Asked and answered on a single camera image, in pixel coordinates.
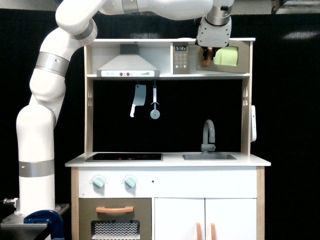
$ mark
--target toy knife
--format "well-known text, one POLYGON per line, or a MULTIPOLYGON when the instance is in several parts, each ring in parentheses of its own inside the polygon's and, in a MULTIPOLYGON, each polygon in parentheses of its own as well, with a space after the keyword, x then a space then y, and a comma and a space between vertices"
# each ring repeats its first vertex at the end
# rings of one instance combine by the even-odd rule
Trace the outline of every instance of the toy knife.
POLYGON ((145 105, 146 101, 146 85, 135 85, 134 99, 131 107, 130 117, 134 117, 136 106, 145 105))

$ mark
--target black induction cooktop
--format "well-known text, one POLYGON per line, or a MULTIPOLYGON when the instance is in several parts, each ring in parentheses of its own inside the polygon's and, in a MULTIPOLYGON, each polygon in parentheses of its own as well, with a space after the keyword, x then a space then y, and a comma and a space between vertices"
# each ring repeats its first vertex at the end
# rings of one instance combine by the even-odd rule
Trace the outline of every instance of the black induction cooktop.
POLYGON ((97 153, 86 162, 149 162, 162 161, 162 153, 97 153))

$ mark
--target oven window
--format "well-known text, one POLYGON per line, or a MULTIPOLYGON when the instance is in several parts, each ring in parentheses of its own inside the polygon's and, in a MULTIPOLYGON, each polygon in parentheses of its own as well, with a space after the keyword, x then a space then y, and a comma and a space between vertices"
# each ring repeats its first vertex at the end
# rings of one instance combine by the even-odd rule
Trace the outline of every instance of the oven window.
POLYGON ((140 240, 138 220, 104 220, 91 222, 92 240, 140 240))

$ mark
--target range hood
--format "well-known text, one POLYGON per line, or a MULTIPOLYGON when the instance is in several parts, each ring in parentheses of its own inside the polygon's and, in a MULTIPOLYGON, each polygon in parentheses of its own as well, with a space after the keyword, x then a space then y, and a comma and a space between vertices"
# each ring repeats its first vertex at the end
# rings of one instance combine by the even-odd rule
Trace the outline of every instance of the range hood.
POLYGON ((138 55, 137 44, 120 44, 120 55, 100 67, 97 77, 106 78, 152 78, 159 77, 160 71, 138 55))

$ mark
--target gray faucet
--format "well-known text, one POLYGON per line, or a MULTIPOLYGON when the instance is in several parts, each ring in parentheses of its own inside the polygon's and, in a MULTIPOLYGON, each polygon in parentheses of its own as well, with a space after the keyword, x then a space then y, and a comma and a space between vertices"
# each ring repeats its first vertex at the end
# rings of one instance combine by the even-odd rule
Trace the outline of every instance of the gray faucet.
POLYGON ((214 145, 216 141, 216 134, 215 134, 215 126, 214 123, 208 119, 205 121, 203 126, 203 141, 201 144, 201 151, 202 154, 207 154, 208 152, 214 152, 216 149, 216 146, 214 145))

